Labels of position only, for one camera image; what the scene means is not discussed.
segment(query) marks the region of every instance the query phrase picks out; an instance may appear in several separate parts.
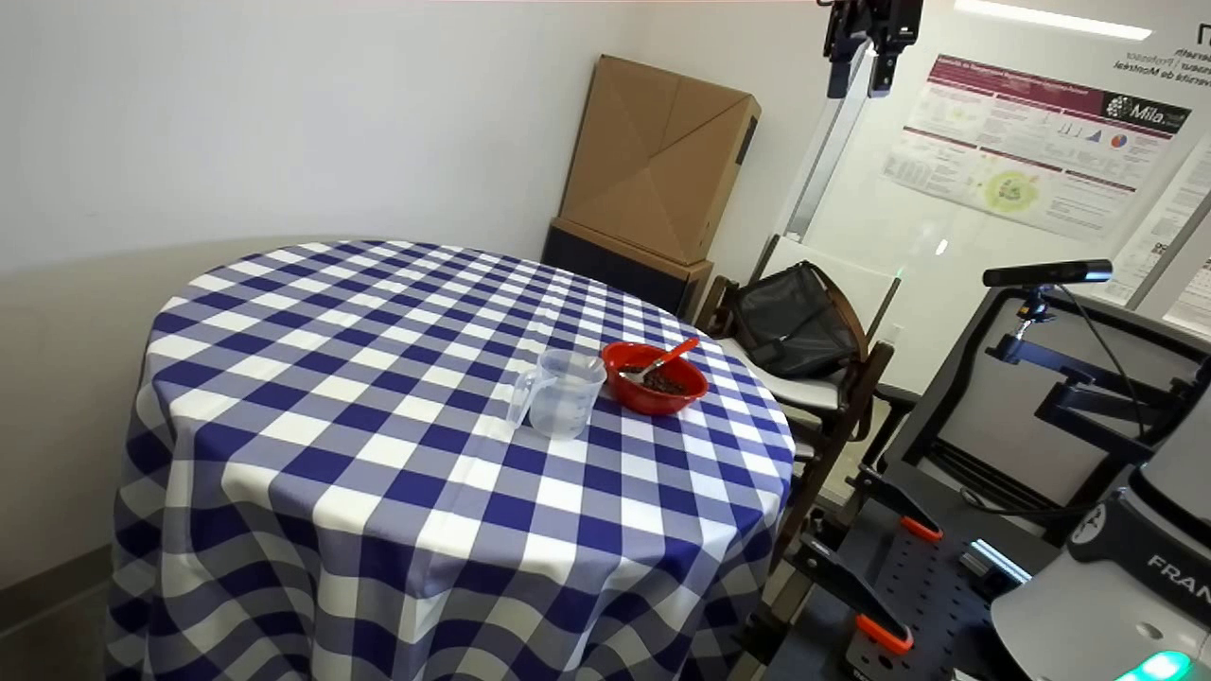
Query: blue and white checkered tablecloth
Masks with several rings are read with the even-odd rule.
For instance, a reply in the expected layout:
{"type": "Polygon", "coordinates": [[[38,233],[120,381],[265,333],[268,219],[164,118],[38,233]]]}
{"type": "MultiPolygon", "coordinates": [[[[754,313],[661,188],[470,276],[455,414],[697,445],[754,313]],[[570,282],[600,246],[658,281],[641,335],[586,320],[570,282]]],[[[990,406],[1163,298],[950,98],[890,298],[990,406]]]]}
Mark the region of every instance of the blue and white checkered tablecloth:
{"type": "Polygon", "coordinates": [[[508,422],[533,348],[675,343],[668,313],[519,258],[304,241],[152,325],[117,496],[113,676],[720,676],[791,435],[704,340],[675,419],[508,422]]]}

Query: clear glass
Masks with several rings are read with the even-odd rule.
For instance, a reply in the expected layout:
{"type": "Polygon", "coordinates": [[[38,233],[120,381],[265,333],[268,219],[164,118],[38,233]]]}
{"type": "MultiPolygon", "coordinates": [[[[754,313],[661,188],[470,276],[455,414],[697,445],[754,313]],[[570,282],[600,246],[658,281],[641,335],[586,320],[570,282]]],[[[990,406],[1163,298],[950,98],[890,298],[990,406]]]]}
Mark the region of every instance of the clear glass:
{"type": "Polygon", "coordinates": [[[547,440],[574,440],[594,417],[605,368],[589,353],[543,348],[513,381],[513,422],[528,414],[528,429],[547,440]]]}

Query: black bag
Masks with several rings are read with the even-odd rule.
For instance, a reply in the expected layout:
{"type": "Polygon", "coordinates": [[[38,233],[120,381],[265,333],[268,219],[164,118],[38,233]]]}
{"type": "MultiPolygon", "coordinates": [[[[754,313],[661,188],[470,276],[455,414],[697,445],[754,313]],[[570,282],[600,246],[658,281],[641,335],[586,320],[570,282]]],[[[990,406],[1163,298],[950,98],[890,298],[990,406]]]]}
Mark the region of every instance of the black bag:
{"type": "Polygon", "coordinates": [[[811,260],[748,282],[734,305],[734,340],[778,379],[826,379],[866,356],[866,335],[845,292],[811,260]]]}

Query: floor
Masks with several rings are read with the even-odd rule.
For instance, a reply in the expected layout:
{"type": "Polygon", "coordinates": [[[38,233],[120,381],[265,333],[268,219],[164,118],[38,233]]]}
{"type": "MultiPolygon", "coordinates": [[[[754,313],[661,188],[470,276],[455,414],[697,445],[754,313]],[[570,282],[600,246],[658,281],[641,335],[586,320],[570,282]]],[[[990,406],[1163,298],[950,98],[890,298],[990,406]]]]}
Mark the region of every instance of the floor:
{"type": "MultiPolygon", "coordinates": [[[[826,487],[822,487],[822,501],[830,503],[845,503],[850,496],[850,484],[849,478],[859,473],[859,463],[866,454],[866,441],[850,441],[840,451],[826,487]]],[[[773,613],[778,613],[778,620],[796,620],[800,609],[801,609],[801,596],[805,596],[805,580],[800,580],[791,571],[791,562],[778,562],[773,576],[768,576],[768,586],[764,586],[764,600],[773,606],[773,613]]],[[[754,663],[748,654],[731,671],[731,681],[778,681],[778,676],[811,676],[811,673],[796,673],[796,654],[778,654],[778,673],[764,673],[759,663],[754,663]]]]}
{"type": "Polygon", "coordinates": [[[107,586],[91,586],[55,609],[0,633],[4,681],[94,681],[103,676],[107,586]]]}

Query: red object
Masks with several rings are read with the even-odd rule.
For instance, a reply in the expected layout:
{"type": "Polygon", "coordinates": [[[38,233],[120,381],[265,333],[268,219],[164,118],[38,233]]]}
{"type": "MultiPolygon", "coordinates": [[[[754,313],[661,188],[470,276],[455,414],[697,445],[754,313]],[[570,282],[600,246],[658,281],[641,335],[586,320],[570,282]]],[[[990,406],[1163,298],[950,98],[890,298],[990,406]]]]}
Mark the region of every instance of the red object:
{"type": "Polygon", "coordinates": [[[919,537],[924,543],[941,543],[941,528],[929,528],[919,518],[902,514],[902,528],[919,537]]]}
{"type": "Polygon", "coordinates": [[[633,414],[668,417],[709,392],[704,369],[694,368],[685,356],[651,369],[642,386],[622,374],[622,369],[642,369],[661,356],[667,356],[667,348],[658,348],[658,343],[627,343],[627,340],[605,343],[600,364],[605,364],[605,386],[609,386],[613,402],[633,414]]]}
{"type": "Polygon", "coordinates": [[[859,634],[866,634],[878,652],[890,657],[908,657],[911,654],[911,633],[902,638],[895,633],[883,629],[874,615],[859,613],[854,615],[859,634]]]}

